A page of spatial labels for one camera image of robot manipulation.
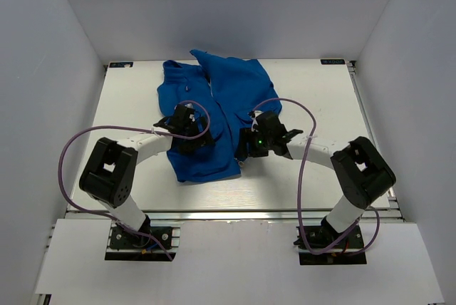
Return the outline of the blue zip-up jacket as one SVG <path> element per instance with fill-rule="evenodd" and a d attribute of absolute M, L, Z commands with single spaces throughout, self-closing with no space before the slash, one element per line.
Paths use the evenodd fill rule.
<path fill-rule="evenodd" d="M 168 60 L 162 65 L 164 81 L 158 102 L 164 116 L 185 100 L 195 101 L 196 115 L 208 112 L 213 144 L 190 154 L 178 147 L 167 151 L 178 182 L 211 182 L 240 175 L 235 152 L 242 128 L 249 128 L 249 112 L 255 107 L 280 113 L 281 102 L 267 72 L 256 59 L 222 58 L 193 49 L 197 64 Z"/>

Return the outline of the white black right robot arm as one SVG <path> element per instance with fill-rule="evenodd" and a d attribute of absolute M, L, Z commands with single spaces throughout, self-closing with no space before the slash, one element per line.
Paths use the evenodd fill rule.
<path fill-rule="evenodd" d="M 312 162 L 334 171 L 342 196 L 321 221 L 313 248 L 338 247 L 346 241 L 355 222 L 395 183 L 396 176 L 373 143 L 359 136 L 347 144 L 316 138 L 303 130 L 287 130 L 272 111 L 255 111 L 253 123 L 239 130 L 235 157 L 266 157 L 270 152 L 290 160 Z"/>

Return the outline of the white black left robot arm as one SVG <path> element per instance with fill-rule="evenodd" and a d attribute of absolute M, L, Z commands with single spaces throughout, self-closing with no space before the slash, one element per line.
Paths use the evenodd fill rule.
<path fill-rule="evenodd" d="M 185 101 L 149 130 L 122 140 L 103 137 L 88 158 L 79 188 L 127 230 L 126 239 L 134 247 L 144 247 L 150 241 L 150 219 L 131 196 L 137 165 L 171 149 L 189 155 L 213 145 L 210 125 L 211 118 L 202 105 Z"/>

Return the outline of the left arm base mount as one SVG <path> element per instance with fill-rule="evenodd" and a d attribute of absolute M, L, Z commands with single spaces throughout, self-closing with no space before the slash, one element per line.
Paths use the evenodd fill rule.
<path fill-rule="evenodd" d="M 151 224 L 150 235 L 157 241 L 133 234 L 112 224 L 105 250 L 106 261 L 171 262 L 180 243 L 180 226 Z"/>

